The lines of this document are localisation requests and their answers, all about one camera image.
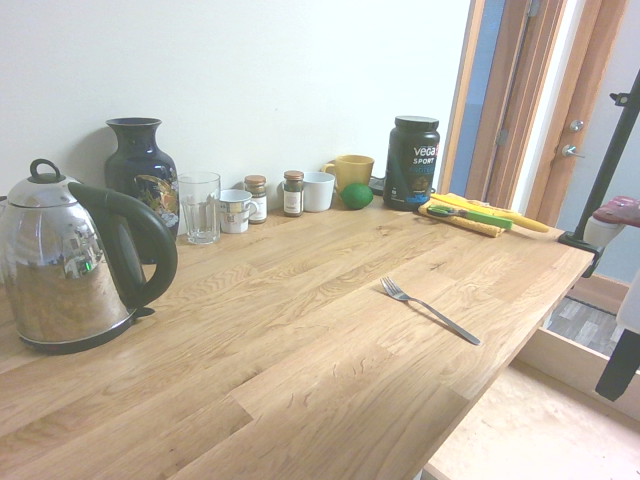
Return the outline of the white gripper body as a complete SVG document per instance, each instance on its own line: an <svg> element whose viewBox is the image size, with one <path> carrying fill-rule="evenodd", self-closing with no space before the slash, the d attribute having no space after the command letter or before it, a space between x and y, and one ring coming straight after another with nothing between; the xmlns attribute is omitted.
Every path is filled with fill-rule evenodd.
<svg viewBox="0 0 640 480"><path fill-rule="evenodd" d="M635 278L618 310L616 321L624 331L622 338L639 344L640 279Z"/></svg>

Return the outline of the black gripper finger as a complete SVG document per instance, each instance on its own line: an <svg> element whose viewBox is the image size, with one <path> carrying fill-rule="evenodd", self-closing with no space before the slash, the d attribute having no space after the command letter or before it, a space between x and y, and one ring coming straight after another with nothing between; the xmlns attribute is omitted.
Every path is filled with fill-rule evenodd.
<svg viewBox="0 0 640 480"><path fill-rule="evenodd" d="M640 364L640 336L625 329L595 387L602 397L616 401L631 383Z"/></svg>

